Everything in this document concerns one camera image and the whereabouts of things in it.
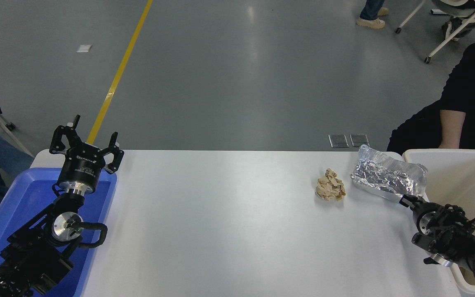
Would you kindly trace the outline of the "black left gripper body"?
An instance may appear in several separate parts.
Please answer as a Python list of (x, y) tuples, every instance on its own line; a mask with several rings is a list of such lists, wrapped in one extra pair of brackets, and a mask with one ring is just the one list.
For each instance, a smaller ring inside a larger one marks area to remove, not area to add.
[(79, 144), (68, 150), (61, 169), (58, 186), (69, 182), (79, 182), (88, 187), (96, 187), (102, 168), (105, 166), (100, 149), (89, 144)]

